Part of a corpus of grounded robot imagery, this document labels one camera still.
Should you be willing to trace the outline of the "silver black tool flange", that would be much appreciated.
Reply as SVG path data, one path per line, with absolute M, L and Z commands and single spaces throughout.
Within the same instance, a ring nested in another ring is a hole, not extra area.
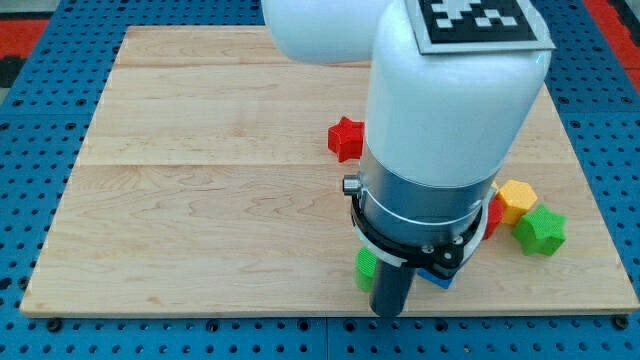
M 422 268 L 452 279 L 479 246 L 496 189 L 491 177 L 462 187 L 434 187 L 387 169 L 363 148 L 351 198 L 362 241 L 395 267 Z

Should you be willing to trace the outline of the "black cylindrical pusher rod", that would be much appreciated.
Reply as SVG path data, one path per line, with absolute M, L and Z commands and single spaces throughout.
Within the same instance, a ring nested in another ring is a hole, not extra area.
M 404 309 L 415 272 L 412 267 L 396 267 L 378 260 L 369 295 L 371 310 L 379 317 L 398 316 Z

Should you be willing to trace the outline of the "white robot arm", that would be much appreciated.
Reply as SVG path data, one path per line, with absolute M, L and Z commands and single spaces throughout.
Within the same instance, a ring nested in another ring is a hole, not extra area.
M 492 182 L 546 77 L 554 45 L 528 0 L 264 0 L 288 58 L 366 61 L 354 228 L 377 258 L 371 309 L 394 317 L 424 269 L 452 279 L 480 244 Z

